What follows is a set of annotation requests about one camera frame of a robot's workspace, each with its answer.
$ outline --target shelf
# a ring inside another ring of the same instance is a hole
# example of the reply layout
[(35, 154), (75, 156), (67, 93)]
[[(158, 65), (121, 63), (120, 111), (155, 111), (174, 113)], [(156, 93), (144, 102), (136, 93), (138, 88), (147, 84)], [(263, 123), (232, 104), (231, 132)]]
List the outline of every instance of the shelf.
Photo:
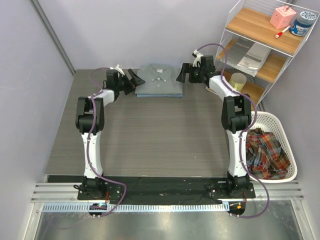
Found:
[(276, 29), (270, 23), (270, 18), (269, 15), (244, 7), (226, 26), (226, 30), (293, 56), (304, 38), (289, 31), (275, 38), (283, 28)]
[[(229, 82), (232, 73), (225, 71), (223, 75), (224, 75), (225, 79)], [(247, 81), (246, 84), (244, 85), (243, 89), (240, 92), (243, 94), (249, 94), (250, 98), (254, 101), (255, 104), (257, 104), (260, 97), (264, 93), (264, 90), (265, 89), (263, 87), (260, 87), (258, 85), (255, 85), (252, 82)]]
[[(225, 46), (225, 50), (229, 51), (229, 49), (237, 42), (237, 39), (231, 39), (231, 41)], [(225, 55), (224, 51), (222, 51), (217, 59), (221, 61), (223, 56)], [(274, 53), (270, 53), (268, 58), (266, 59), (264, 65), (256, 74), (256, 77), (261, 78), (269, 83), (274, 83), (278, 74), (281, 71), (282, 66), (285, 64), (286, 58), (276, 55)]]

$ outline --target laundry basket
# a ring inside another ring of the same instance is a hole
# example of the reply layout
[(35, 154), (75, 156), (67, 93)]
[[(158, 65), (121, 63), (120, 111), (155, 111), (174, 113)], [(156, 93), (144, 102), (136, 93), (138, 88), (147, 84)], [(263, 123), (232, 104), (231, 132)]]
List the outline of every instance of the laundry basket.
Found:
[[(251, 112), (252, 120), (255, 117), (255, 112)], [(290, 166), (288, 169), (287, 174), (283, 179), (261, 179), (261, 182), (263, 183), (270, 183), (270, 184), (279, 184), (279, 183), (286, 183), (290, 182), (291, 180), (295, 179), (297, 176), (297, 164), (295, 161), (295, 158), (292, 154), (287, 136), (285, 134), (284, 128), (281, 125), (280, 120), (273, 114), (265, 112), (265, 111), (258, 111), (256, 122), (252, 126), (251, 129), (261, 128), (265, 132), (271, 132), (274, 134), (276, 139), (281, 144), (282, 149), (288, 156), (290, 160)]]

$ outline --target gray shirt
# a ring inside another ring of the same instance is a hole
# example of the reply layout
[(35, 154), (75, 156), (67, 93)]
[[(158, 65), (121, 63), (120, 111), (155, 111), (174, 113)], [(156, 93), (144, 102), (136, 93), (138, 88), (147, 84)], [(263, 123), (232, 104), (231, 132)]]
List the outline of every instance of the gray shirt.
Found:
[(142, 66), (137, 75), (145, 80), (145, 84), (135, 88), (141, 95), (182, 95), (183, 84), (177, 81), (181, 68), (164, 64)]

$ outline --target yellow cup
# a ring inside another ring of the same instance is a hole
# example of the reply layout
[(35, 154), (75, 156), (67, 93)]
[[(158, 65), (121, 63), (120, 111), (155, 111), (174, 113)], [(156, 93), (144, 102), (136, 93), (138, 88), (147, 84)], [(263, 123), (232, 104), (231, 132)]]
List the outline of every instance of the yellow cup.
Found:
[(236, 72), (231, 75), (229, 83), (236, 91), (240, 92), (244, 88), (246, 82), (247, 77), (240, 72)]

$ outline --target blue container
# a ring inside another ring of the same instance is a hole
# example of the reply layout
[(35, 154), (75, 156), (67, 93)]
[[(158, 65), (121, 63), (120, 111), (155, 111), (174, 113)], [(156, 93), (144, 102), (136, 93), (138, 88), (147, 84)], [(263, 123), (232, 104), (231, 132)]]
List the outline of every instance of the blue container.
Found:
[(317, 15), (314, 13), (310, 11), (302, 11), (290, 27), (290, 33), (296, 36), (304, 36), (316, 20)]

